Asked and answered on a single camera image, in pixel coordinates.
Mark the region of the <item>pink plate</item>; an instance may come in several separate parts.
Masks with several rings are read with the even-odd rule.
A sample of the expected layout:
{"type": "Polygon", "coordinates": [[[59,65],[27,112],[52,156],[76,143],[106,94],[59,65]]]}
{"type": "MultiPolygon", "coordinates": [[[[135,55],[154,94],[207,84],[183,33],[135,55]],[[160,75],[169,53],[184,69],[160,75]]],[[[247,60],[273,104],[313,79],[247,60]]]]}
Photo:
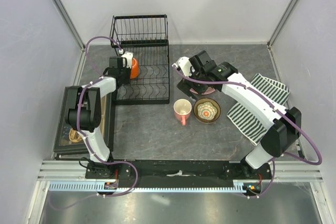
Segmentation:
{"type": "MultiPolygon", "coordinates": [[[[196,92],[194,89],[190,88],[190,91],[193,93],[193,94],[199,94],[198,92],[196,92]]],[[[208,95],[208,94],[211,94],[213,92],[215,92],[216,90],[212,87],[209,87],[206,89],[205,92],[201,93],[201,95],[208,95]]]]}

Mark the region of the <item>orange mug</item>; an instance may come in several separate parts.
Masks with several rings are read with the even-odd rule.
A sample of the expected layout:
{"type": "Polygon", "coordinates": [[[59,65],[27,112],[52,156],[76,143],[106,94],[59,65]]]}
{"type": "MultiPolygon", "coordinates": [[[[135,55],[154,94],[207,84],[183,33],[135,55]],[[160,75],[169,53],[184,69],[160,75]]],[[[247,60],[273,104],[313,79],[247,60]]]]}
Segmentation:
{"type": "Polygon", "coordinates": [[[135,79],[138,75],[139,75],[139,63],[137,59],[132,58],[130,79],[135,79]]]}

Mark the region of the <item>beige patterned cup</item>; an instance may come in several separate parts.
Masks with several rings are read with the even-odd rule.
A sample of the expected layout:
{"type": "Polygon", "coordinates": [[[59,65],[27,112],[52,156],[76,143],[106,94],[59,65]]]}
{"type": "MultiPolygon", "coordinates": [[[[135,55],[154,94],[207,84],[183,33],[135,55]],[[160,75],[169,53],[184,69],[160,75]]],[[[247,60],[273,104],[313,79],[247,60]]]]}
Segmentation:
{"type": "Polygon", "coordinates": [[[218,120],[221,115],[219,104],[210,98],[198,99],[193,106],[193,113],[197,120],[211,124],[218,120]]]}

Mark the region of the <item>pink mug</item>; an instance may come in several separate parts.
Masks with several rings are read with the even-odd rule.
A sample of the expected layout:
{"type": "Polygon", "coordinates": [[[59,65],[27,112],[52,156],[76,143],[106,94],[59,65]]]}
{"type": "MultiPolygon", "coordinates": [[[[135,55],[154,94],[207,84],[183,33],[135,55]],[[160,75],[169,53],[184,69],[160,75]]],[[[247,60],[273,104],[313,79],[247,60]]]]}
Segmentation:
{"type": "Polygon", "coordinates": [[[173,104],[174,115],[180,123],[185,126],[187,119],[191,115],[192,105],[190,101],[186,99],[178,99],[173,104]]]}

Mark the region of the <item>white patterned bowl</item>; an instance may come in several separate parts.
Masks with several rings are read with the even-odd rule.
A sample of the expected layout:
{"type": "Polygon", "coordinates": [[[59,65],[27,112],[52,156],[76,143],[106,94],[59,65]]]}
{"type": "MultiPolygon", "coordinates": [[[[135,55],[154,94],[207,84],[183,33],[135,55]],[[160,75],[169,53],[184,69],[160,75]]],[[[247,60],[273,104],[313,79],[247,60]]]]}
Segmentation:
{"type": "Polygon", "coordinates": [[[200,119],[211,121],[218,113],[218,109],[211,102],[204,102],[197,106],[197,115],[200,119]]]}

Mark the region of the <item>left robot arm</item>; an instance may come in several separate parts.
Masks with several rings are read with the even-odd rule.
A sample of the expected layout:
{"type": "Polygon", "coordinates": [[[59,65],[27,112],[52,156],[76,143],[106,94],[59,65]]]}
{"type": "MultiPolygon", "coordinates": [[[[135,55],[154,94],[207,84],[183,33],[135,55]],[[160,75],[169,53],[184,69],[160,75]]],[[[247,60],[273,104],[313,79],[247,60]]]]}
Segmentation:
{"type": "Polygon", "coordinates": [[[109,66],[96,80],[65,89],[65,121],[84,141],[90,154],[87,175],[111,178],[115,174],[112,153],[100,130],[101,99],[130,81],[133,53],[111,57],[109,66]]]}

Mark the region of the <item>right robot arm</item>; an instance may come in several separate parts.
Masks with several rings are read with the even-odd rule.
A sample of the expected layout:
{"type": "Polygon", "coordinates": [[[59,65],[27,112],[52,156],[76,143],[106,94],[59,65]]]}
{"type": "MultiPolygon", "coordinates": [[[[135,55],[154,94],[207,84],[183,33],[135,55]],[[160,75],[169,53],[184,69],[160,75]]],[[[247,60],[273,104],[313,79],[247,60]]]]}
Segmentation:
{"type": "Polygon", "coordinates": [[[201,51],[191,58],[180,57],[172,67],[182,76],[178,88],[191,99],[196,97],[190,88],[213,87],[235,99],[266,129],[260,143],[241,161],[240,172],[245,178],[254,178],[263,164],[280,157],[300,137],[301,112],[260,93],[230,63],[217,65],[201,51]]]}

